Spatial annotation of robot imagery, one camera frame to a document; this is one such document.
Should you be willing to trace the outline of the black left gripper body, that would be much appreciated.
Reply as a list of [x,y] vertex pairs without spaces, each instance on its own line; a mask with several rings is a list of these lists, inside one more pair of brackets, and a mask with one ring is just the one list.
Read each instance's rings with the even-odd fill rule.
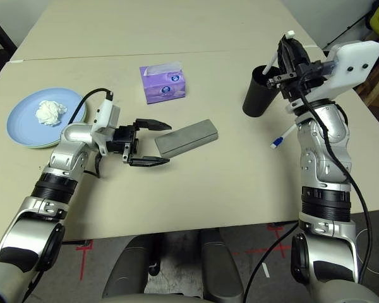
[[136,124],[119,126],[108,141],[108,152],[122,155],[124,163],[134,163],[138,148],[136,132],[139,127]]

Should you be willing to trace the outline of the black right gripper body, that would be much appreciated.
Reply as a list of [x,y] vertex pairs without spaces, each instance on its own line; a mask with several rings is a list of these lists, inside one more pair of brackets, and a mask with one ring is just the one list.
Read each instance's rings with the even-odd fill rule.
[[314,87],[323,84],[325,64],[315,61],[311,64],[299,64],[295,71],[282,73],[268,78],[268,89],[277,88],[284,98],[301,98]]

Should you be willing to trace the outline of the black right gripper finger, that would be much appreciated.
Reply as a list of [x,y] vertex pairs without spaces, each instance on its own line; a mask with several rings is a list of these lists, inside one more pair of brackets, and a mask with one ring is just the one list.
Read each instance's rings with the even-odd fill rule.
[[291,61],[294,69],[300,64],[308,65],[310,63],[310,58],[303,47],[303,45],[296,39],[291,39]]
[[277,49],[278,65],[283,74],[295,72],[294,67],[294,39],[286,35],[280,39]]

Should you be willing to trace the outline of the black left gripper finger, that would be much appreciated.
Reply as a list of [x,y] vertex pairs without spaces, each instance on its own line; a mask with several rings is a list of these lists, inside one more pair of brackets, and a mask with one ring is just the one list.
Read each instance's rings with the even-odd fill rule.
[[130,158],[128,163],[132,167],[154,167],[170,162],[168,158],[144,156],[141,158]]
[[164,122],[154,119],[136,119],[135,126],[139,128],[149,129],[151,131],[165,131],[170,130],[172,127]]

